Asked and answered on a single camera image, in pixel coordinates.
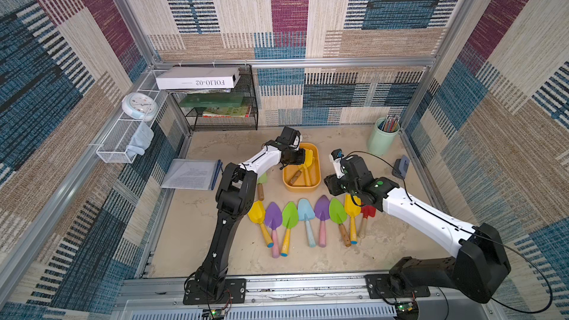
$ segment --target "patterned carpet wall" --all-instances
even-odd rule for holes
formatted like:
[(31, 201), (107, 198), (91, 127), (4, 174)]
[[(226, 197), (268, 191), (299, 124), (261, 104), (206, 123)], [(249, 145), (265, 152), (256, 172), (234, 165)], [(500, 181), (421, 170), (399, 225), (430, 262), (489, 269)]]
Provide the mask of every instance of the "patterned carpet wall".
[(113, 0), (0, 0), (0, 263), (144, 68)]
[(424, 67), (253, 68), (259, 125), (373, 123), (409, 104)]
[(0, 319), (108, 319), (164, 200), (160, 188), (184, 140), (165, 105), (153, 141), (133, 164), (99, 162), (20, 281)]
[[(479, 0), (407, 129), (448, 211), (498, 228), (554, 288), (541, 315), (569, 319), (569, 0)], [(510, 254), (496, 298), (547, 303)]]
[[(113, 0), (0, 0), (0, 263), (146, 64)], [(108, 318), (182, 129), (165, 106), (131, 165), (100, 162), (0, 319)]]
[[(459, 0), (128, 0), (160, 59), (434, 54)], [(423, 67), (259, 69), (260, 125), (371, 123)]]

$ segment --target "wooden handle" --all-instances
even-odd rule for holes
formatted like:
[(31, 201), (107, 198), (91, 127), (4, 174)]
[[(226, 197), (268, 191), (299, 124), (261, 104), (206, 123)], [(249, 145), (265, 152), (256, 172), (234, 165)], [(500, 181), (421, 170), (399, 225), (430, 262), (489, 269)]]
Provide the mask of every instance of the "wooden handle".
[(342, 234), (342, 239), (344, 239), (346, 247), (350, 247), (352, 243), (350, 242), (350, 237), (348, 236), (348, 231), (346, 231), (344, 224), (340, 224), (340, 233)]
[(271, 239), (271, 236), (268, 234), (265, 224), (260, 223), (259, 226), (260, 226), (260, 231), (263, 233), (263, 238), (265, 239), (267, 247), (271, 248), (273, 246), (273, 240)]
[(312, 233), (312, 227), (310, 226), (310, 221), (305, 220), (304, 225), (306, 225), (306, 236), (309, 238), (309, 246), (316, 247), (317, 243), (314, 240), (314, 234)]
[(364, 217), (363, 219), (361, 219), (361, 226), (359, 227), (359, 238), (361, 238), (361, 239), (365, 238), (366, 226), (367, 226), (367, 218)]
[(326, 247), (326, 221), (320, 221), (320, 235), (318, 236), (318, 246)]
[(261, 183), (257, 184), (257, 194), (260, 201), (265, 200), (265, 193), (263, 193), (263, 184)]
[(276, 234), (276, 230), (273, 230), (273, 247), (271, 248), (271, 252), (273, 253), (273, 258), (279, 258), (281, 255), (279, 253), (279, 238)]
[(356, 235), (356, 218), (350, 217), (350, 242), (352, 245), (357, 244), (357, 235)]
[(290, 243), (290, 229), (286, 229), (286, 234), (284, 235), (283, 248), (281, 249), (281, 256), (288, 256), (288, 244)]
[(302, 169), (299, 169), (298, 171), (296, 171), (296, 173), (293, 175), (292, 178), (290, 178), (290, 180), (288, 181), (288, 185), (293, 185), (294, 182), (296, 182), (296, 180), (298, 179), (298, 177), (300, 177), (302, 174)]

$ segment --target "yellow plastic tray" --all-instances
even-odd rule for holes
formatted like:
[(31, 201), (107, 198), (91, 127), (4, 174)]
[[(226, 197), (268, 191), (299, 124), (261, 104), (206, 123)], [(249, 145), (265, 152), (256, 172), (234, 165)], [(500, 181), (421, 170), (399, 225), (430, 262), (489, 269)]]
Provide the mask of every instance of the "yellow plastic tray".
[(301, 143), (300, 148), (310, 149), (314, 153), (314, 162), (309, 167), (310, 180), (314, 185), (307, 186), (304, 183), (304, 176), (301, 175), (292, 185), (288, 184), (288, 181), (294, 176), (298, 171), (298, 166), (289, 165), (283, 169), (283, 182), (289, 191), (293, 192), (310, 192), (315, 191), (320, 182), (322, 181), (322, 174), (320, 173), (320, 156), (318, 155), (318, 149), (315, 145), (311, 143)]

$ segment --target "book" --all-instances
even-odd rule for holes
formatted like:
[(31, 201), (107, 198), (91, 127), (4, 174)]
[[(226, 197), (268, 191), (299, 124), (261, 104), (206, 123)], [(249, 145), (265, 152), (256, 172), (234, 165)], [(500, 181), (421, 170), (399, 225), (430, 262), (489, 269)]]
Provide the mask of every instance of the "book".
[(229, 108), (207, 108), (202, 115), (204, 117), (249, 117), (251, 106)]
[(159, 89), (227, 89), (238, 81), (237, 67), (173, 67), (156, 77)]
[(243, 102), (243, 93), (209, 93), (209, 94), (190, 94), (186, 96), (178, 105), (182, 108), (238, 108)]
[(213, 190), (222, 165), (221, 160), (174, 159), (161, 187)]

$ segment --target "black mounting plate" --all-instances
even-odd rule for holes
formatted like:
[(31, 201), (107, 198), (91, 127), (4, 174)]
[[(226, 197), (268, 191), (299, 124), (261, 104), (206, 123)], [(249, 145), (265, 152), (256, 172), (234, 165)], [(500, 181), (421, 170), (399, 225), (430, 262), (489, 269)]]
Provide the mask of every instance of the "black mounting plate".
[(245, 302), (245, 291), (247, 280), (245, 278), (231, 278), (225, 280), (225, 289), (228, 292), (223, 292), (219, 300), (211, 298), (206, 298), (205, 293), (200, 287), (198, 287), (195, 280), (188, 281), (189, 283), (189, 293), (184, 292), (184, 305), (206, 305), (208, 302), (210, 306), (214, 304), (225, 304), (229, 300), (229, 294), (231, 294), (231, 302), (233, 304), (243, 304)]
[(391, 285), (389, 284), (389, 274), (368, 274), (365, 276), (365, 284), (367, 286), (367, 292), (369, 293), (370, 299), (381, 299), (381, 296), (377, 293), (380, 292), (384, 298), (412, 298), (413, 293), (416, 298), (430, 297), (431, 292), (429, 288), (425, 285), (420, 287), (409, 288), (407, 292), (403, 294), (394, 294), (391, 290)]

